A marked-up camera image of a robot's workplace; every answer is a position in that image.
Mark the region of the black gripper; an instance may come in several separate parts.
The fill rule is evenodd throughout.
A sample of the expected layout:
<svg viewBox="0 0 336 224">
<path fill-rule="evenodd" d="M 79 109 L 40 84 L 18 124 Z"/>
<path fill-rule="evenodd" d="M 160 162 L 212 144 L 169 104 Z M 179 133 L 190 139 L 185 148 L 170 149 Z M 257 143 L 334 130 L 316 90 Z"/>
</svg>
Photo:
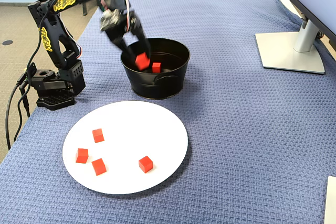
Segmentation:
<svg viewBox="0 0 336 224">
<path fill-rule="evenodd" d="M 118 10 L 105 10 L 104 11 L 104 30 L 110 41 L 117 46 L 122 52 L 130 54 L 128 46 L 123 40 L 123 34 L 119 35 L 117 33 L 125 33 L 127 31 L 127 15 Z M 145 36 L 144 30 L 142 28 L 140 19 L 133 15 L 130 19 L 130 32 L 137 37 L 139 43 L 141 44 L 144 52 L 147 56 L 151 55 L 151 46 L 148 39 Z"/>
</svg>

